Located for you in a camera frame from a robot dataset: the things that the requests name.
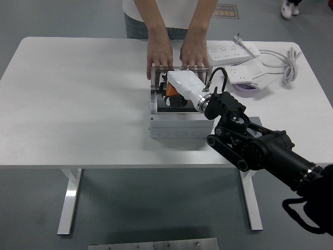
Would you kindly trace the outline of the robot right hand white black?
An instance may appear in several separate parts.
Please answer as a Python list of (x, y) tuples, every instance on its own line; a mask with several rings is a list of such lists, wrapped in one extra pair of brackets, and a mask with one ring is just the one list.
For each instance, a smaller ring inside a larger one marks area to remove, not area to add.
[(163, 100), (168, 107), (185, 107), (191, 101), (196, 111), (204, 113), (211, 98), (211, 80), (202, 80), (191, 70), (168, 71)]

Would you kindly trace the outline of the person's left hand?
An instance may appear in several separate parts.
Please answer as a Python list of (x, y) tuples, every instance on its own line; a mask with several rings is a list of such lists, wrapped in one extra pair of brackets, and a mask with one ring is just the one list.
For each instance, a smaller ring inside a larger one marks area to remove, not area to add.
[(187, 35), (180, 51), (183, 68), (208, 67), (207, 40), (201, 35)]

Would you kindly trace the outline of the person's right hand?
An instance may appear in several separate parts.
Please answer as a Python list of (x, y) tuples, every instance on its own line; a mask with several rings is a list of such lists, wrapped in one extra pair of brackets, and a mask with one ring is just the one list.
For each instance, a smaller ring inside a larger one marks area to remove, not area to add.
[(172, 67), (173, 50), (168, 35), (150, 35), (147, 46), (147, 79), (151, 79), (151, 68)]

